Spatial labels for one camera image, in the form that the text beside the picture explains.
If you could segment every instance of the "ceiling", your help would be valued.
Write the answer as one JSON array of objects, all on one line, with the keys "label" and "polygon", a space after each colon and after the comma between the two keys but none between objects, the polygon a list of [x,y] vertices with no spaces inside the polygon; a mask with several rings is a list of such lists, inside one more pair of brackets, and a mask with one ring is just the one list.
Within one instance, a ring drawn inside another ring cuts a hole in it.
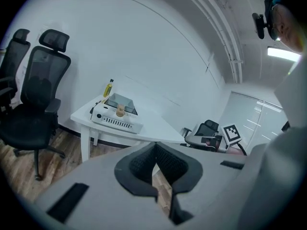
[{"label": "ceiling", "polygon": [[242,45],[244,64],[243,82],[256,82],[268,87],[277,87],[287,75],[293,62],[270,57],[268,46],[287,49],[282,43],[274,42],[267,30],[265,38],[260,40],[255,32],[252,13],[264,14],[264,0],[215,0],[222,9],[234,30],[237,30]]}]

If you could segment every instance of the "ceiling pipe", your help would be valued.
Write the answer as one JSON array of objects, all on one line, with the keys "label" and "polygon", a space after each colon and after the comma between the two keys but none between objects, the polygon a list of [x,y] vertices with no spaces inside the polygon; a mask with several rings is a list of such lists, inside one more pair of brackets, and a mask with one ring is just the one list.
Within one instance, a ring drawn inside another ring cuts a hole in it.
[{"label": "ceiling pipe", "polygon": [[234,59],[233,56],[233,52],[231,50],[230,44],[228,42],[228,39],[221,27],[221,25],[218,23],[217,18],[215,17],[214,13],[212,12],[212,10],[208,7],[208,5],[203,1],[203,0],[191,0],[200,10],[201,12],[206,16],[206,18],[209,20],[209,22],[211,23],[211,25],[213,26],[213,28],[215,29],[217,35],[219,36],[224,49],[226,51],[229,63],[230,63],[230,67],[232,70],[232,75],[233,75],[233,79],[235,83],[238,83],[238,79],[237,79],[237,72],[236,72],[236,66],[235,64],[231,61]]},{"label": "ceiling pipe", "polygon": [[[220,9],[220,7],[217,5],[217,3],[215,2],[215,0],[208,0],[209,3],[215,8],[215,11],[218,13],[220,19],[222,20],[224,26],[226,27],[226,30],[230,36],[230,39],[231,39],[231,43],[234,47],[234,50],[235,50],[235,54],[236,54],[236,59],[235,60],[241,60],[240,58],[240,53],[239,53],[239,48],[238,48],[238,45],[236,43],[236,39],[235,39],[235,36],[234,36],[234,33],[233,31],[231,30],[231,27],[225,17],[225,15],[223,14],[222,10]],[[238,63],[238,69],[239,69],[239,80],[240,80],[240,83],[242,83],[243,81],[243,77],[242,77],[242,66],[241,66],[241,63]]]}]

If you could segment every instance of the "white wall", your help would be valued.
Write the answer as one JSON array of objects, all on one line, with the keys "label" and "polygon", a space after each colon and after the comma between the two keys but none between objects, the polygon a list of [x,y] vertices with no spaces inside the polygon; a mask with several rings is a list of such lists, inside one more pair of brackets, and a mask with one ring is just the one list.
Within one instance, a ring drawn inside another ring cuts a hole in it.
[{"label": "white wall", "polygon": [[[71,113],[102,94],[110,78],[114,79],[114,91],[151,108],[178,132],[183,127],[193,129],[206,119],[216,121],[224,79],[214,59],[206,71],[204,59],[209,59],[210,47],[204,41],[192,46],[194,38],[199,40],[197,33],[187,22],[180,27],[183,19],[172,12],[164,7],[170,23],[133,0],[29,0],[7,32],[30,30],[27,40],[31,48],[17,81],[22,84],[29,54],[38,45],[40,34],[52,28],[70,36],[65,54],[72,63],[56,94],[62,100],[61,125],[80,131],[70,120]],[[100,139],[133,144],[108,136]]]},{"label": "white wall", "polygon": [[228,83],[224,86],[223,91],[221,91],[220,100],[218,103],[219,110],[217,111],[217,115],[219,116],[216,117],[216,119],[220,120],[224,109],[226,108],[231,91],[246,94],[251,97],[255,97],[280,106],[280,103],[274,94],[274,90],[275,89],[273,88],[269,88],[264,85],[255,84],[252,82],[246,82],[242,84]]}]

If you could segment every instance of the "ceiling light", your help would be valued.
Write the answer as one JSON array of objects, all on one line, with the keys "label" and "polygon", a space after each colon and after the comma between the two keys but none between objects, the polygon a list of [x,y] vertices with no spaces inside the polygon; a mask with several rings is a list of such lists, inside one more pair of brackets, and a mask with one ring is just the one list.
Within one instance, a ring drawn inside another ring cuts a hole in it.
[{"label": "ceiling light", "polygon": [[288,50],[275,48],[275,47],[268,47],[268,56],[275,56],[284,59],[289,59],[292,61],[297,62],[300,59],[300,55]]}]

